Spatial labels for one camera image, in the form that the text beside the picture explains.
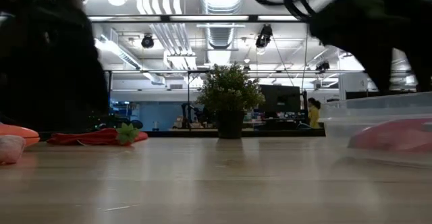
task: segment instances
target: clear plastic container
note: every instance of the clear plastic container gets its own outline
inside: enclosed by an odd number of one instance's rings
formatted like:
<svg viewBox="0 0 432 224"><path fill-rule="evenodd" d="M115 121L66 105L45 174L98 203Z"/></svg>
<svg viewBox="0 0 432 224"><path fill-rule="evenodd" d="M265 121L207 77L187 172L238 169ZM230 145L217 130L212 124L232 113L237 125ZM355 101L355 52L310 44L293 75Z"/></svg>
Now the clear plastic container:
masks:
<svg viewBox="0 0 432 224"><path fill-rule="evenodd" d="M319 121L324 123L326 142L339 147L347 157L432 167L432 152L395 153L348 148L352 137L369 127L398 119L422 118L432 118L432 92L325 103Z"/></svg>

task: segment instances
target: red cloth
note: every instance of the red cloth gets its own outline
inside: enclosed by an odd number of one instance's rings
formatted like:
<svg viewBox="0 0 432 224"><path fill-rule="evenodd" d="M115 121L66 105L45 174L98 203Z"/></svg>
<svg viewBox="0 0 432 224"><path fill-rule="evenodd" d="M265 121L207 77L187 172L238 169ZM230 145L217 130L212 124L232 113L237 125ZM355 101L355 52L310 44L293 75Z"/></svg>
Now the red cloth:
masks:
<svg viewBox="0 0 432 224"><path fill-rule="evenodd" d="M117 135L118 133L115 129L103 129L85 134L53 134L47 142L56 145L121 145L116 139ZM140 132L133 142L128 142L122 146L129 146L132 143L146 140L147 138L148 135L146 133Z"/></svg>

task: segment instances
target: table surface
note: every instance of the table surface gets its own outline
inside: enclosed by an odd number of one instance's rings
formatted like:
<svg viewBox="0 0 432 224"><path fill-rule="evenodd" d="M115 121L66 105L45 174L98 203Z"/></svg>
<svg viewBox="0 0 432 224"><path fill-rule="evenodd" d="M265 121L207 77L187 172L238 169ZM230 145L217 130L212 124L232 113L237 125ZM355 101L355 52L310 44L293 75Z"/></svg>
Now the table surface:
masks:
<svg viewBox="0 0 432 224"><path fill-rule="evenodd" d="M432 171L351 161L323 139L37 144L0 167L0 222L432 223Z"/></svg>

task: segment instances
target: black monitor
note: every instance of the black monitor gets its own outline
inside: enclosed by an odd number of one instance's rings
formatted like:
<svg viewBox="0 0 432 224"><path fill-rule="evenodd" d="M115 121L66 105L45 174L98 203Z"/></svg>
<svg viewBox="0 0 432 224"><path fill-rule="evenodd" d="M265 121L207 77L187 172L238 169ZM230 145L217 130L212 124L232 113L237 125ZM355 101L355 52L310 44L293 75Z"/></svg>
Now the black monitor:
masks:
<svg viewBox="0 0 432 224"><path fill-rule="evenodd" d="M261 85L265 103L259 105L265 112L300 112L300 87Z"/></svg>

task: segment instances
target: pink plastic bag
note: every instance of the pink plastic bag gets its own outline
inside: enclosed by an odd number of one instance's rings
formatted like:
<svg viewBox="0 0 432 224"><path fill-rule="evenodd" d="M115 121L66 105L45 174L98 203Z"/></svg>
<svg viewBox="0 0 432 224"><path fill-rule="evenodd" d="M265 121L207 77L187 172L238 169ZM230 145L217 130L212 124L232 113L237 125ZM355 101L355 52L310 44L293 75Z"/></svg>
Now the pink plastic bag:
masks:
<svg viewBox="0 0 432 224"><path fill-rule="evenodd" d="M17 163L25 146L21 136L0 136L0 165Z"/></svg>

